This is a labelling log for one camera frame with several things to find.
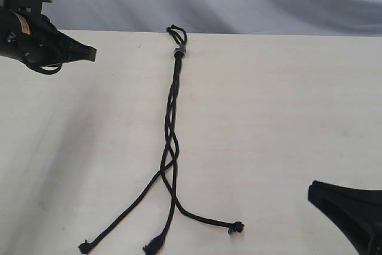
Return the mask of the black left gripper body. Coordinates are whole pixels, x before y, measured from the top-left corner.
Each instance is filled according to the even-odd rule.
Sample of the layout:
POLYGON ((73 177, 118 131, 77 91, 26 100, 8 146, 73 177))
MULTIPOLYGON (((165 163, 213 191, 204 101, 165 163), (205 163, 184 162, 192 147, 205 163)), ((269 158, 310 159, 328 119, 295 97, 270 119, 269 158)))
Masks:
POLYGON ((65 63, 94 62, 96 49, 60 32, 44 15, 1 13, 1 56, 43 75, 53 75, 65 63))

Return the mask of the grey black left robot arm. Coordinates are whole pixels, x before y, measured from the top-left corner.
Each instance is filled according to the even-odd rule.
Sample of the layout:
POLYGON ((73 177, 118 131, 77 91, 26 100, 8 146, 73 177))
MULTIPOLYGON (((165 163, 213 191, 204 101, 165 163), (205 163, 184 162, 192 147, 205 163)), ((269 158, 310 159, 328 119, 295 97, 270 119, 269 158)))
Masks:
POLYGON ((97 50, 59 31, 45 15, 1 8, 1 56, 53 75, 65 63, 94 62, 97 50))

